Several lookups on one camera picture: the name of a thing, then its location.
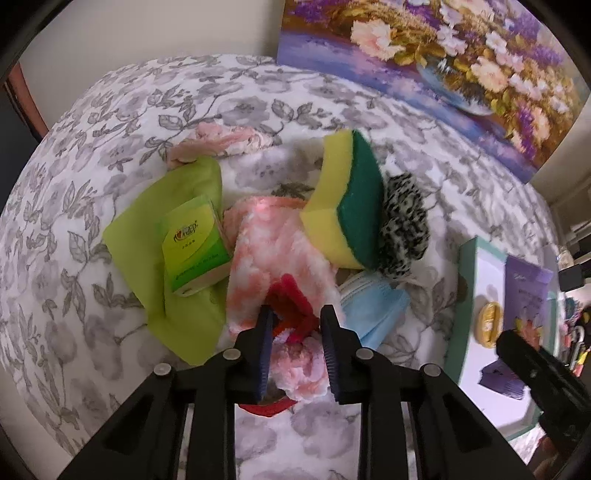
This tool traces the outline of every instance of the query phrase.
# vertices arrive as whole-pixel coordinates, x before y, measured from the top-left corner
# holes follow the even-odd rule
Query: yellow round object
[[[494,348],[502,331],[503,309],[497,301],[491,301],[478,314],[474,336],[483,347]]]

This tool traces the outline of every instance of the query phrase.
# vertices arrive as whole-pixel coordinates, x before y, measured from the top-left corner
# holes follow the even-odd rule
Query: pink fluffy cloth
[[[332,304],[344,315],[335,282],[336,269],[310,243],[300,220],[305,201],[284,197],[249,197],[239,200],[223,217],[230,245],[235,245],[226,299],[226,318],[232,337],[252,328],[269,288],[291,275],[316,317]],[[287,396],[309,401],[325,395],[328,374],[320,334],[301,342],[288,342],[288,328],[273,341],[269,378]]]
[[[189,137],[167,152],[169,170],[194,162],[199,155],[225,157],[254,153],[270,147],[273,137],[251,127],[227,127],[212,122],[201,122]]]

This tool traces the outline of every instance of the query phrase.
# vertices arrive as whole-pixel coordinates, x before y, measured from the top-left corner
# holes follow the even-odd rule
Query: green cloth
[[[200,194],[209,197],[220,213],[222,175],[211,157],[168,172],[103,233],[115,265],[146,309],[148,328],[190,365],[200,365],[213,354],[226,322],[228,281],[190,297],[174,295],[164,280],[164,237],[158,223],[170,210]]]

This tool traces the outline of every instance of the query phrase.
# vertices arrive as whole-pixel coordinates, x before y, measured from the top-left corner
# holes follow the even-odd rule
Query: flower painting
[[[589,89],[517,0],[286,0],[278,62],[402,99],[528,182]]]

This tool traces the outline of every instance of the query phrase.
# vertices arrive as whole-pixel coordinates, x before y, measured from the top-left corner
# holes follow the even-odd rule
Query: floral bedsheet
[[[72,455],[155,364],[182,366],[147,331],[101,234],[165,174],[167,148],[203,120],[249,125],[282,145],[221,161],[226,206],[253,193],[309,196],[322,165],[318,139],[343,127],[371,140],[384,173],[416,175],[431,242],[405,279],[410,308],[379,349],[397,364],[443,362],[459,245],[480,235],[541,264],[542,247],[556,244],[530,185],[440,121],[374,90],[267,57],[175,57],[110,72],[52,127],[0,218],[0,359]],[[519,447],[524,457],[531,443]],[[241,480],[353,480],[358,446],[359,408],[330,396],[272,419],[236,411]]]

